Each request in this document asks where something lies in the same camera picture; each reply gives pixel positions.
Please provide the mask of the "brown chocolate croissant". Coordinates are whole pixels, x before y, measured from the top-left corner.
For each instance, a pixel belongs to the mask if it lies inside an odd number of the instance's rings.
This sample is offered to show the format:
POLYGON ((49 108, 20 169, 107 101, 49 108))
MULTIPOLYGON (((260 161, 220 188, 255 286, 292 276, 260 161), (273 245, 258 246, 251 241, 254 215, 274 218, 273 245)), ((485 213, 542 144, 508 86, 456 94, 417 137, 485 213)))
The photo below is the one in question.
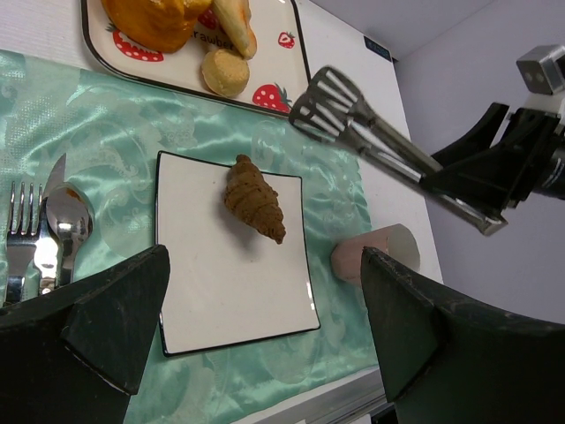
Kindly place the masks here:
POLYGON ((278 192, 267 183, 247 155, 237 155, 230 168, 223 204, 240 222, 281 245, 286 235, 278 192))

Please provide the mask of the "silver metal tongs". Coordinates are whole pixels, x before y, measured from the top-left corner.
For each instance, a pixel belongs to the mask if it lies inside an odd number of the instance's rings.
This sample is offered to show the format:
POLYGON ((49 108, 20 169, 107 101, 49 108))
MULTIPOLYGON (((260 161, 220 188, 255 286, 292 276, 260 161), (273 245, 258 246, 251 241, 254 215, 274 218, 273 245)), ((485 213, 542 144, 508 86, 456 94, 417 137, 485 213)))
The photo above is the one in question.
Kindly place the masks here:
POLYGON ((441 171, 442 166, 378 115, 358 86, 333 66, 314 74, 293 103, 289 122, 311 140, 364 159, 485 236, 508 224, 499 213, 483 212, 453 194, 424 188, 423 178, 441 171))

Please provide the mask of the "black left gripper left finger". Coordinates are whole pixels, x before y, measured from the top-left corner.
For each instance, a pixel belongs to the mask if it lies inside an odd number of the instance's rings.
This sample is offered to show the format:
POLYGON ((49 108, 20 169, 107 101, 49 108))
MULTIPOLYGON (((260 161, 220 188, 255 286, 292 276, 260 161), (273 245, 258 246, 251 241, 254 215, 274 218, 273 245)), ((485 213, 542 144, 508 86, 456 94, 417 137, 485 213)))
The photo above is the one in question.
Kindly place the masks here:
POLYGON ((169 252, 156 245, 2 308, 1 421, 123 422, 139 392, 169 278, 169 252))

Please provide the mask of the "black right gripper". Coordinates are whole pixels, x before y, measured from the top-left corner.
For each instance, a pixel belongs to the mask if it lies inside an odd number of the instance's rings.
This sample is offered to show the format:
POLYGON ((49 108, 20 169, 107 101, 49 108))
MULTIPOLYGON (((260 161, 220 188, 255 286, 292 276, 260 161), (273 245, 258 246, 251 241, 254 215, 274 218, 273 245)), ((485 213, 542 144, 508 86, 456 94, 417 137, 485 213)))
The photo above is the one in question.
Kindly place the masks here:
POLYGON ((564 200, 564 124, 561 115, 520 108, 499 141, 509 106, 493 102, 462 137, 432 154, 442 170, 421 181, 483 212, 516 208, 531 193, 564 200))

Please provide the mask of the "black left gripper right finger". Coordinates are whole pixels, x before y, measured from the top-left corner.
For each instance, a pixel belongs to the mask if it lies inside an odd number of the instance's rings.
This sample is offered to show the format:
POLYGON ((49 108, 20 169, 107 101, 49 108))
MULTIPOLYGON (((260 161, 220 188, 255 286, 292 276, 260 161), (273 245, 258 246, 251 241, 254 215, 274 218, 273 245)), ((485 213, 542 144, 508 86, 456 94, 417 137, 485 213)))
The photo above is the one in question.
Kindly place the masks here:
POLYGON ((367 247, 361 282, 402 423, 561 423, 564 328, 471 298, 367 247))

